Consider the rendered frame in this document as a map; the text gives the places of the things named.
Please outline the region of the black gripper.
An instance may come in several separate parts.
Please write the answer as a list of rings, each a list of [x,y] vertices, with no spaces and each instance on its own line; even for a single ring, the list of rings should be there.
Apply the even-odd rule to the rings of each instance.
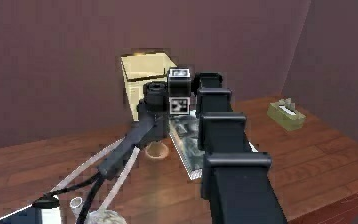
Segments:
[[[98,177],[90,189],[81,212],[76,217],[76,224],[85,224],[91,211],[91,205],[105,179],[113,179],[120,169],[120,175],[105,200],[97,210],[109,210],[120,188],[127,179],[136,162],[140,149],[152,142],[168,136],[168,90],[164,81],[152,81],[143,85],[143,98],[137,105],[138,121],[125,135],[121,143],[98,166],[102,177]]]

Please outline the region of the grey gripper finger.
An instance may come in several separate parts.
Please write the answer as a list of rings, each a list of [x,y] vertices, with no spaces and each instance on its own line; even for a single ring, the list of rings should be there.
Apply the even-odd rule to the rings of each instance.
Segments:
[[[119,139],[116,142],[102,149],[100,152],[98,152],[91,158],[89,158],[83,164],[78,166],[74,171],[72,171],[69,175],[67,175],[66,178],[62,180],[59,184],[57,184],[50,192],[45,193],[42,197],[35,200],[32,203],[32,206],[34,208],[41,208],[41,209],[57,208],[60,206],[59,200],[56,198],[57,195],[67,193],[70,191],[75,191],[79,188],[83,188],[87,185],[94,183],[94,181],[99,177],[98,174],[95,174],[94,176],[90,177],[88,180],[83,181],[82,183],[68,187],[68,184],[71,183],[76,177],[78,177],[83,171],[88,169],[99,159],[107,156],[109,153],[114,152],[122,142],[123,139]]]

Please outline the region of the small white cylinder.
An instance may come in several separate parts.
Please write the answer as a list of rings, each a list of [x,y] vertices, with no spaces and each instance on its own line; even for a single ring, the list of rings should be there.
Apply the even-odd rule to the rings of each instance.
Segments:
[[[81,212],[81,209],[84,205],[84,201],[83,201],[83,198],[82,197],[75,197],[73,198],[70,203],[69,203],[69,206],[72,210],[72,213],[78,217],[80,212]]]

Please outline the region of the grey mottled ball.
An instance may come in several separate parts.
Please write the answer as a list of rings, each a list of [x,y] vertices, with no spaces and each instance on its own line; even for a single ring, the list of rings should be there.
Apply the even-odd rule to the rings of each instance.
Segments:
[[[127,224],[127,221],[116,211],[96,210],[88,215],[85,224]]]

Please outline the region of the grey mottled flat board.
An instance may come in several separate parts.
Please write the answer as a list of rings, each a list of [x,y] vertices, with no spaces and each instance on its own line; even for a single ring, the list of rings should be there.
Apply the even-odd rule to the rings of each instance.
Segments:
[[[206,118],[213,122],[244,124],[246,117],[236,112],[210,112]],[[202,177],[204,151],[198,148],[199,119],[196,111],[188,115],[176,115],[170,118],[170,138],[190,180]]]

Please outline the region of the dark blue flat object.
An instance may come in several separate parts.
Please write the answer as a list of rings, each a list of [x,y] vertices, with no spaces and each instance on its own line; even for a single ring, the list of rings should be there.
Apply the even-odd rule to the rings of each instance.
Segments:
[[[62,224],[60,208],[41,209],[27,205],[0,217],[0,224]]]

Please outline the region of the olive green tissue box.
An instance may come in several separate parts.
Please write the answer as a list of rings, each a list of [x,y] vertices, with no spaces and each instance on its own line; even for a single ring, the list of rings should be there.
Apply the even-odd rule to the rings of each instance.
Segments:
[[[287,131],[300,129],[306,120],[306,116],[296,109],[291,98],[270,103],[267,115]]]

